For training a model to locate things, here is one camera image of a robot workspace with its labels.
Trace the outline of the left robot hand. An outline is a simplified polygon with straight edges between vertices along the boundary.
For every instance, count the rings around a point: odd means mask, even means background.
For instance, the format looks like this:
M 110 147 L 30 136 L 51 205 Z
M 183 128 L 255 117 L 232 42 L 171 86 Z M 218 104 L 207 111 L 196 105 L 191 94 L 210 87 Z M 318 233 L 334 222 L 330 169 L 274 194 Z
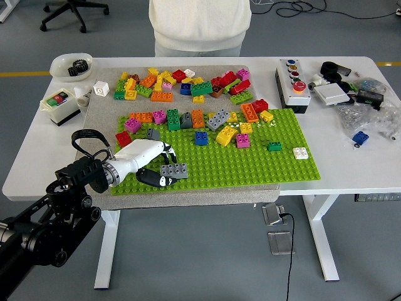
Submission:
M 177 182 L 176 178 L 161 176 L 155 171 L 146 169 L 145 166 L 159 155 L 163 155 L 165 163 L 169 163 L 170 154 L 172 161 L 177 162 L 174 149 L 171 145 L 159 140 L 135 139 L 129 145 L 115 154 L 115 158 L 107 160 L 103 166 L 108 172 L 108 180 L 111 187 L 119 185 L 128 173 L 135 173 L 137 180 L 153 187 L 165 187 Z

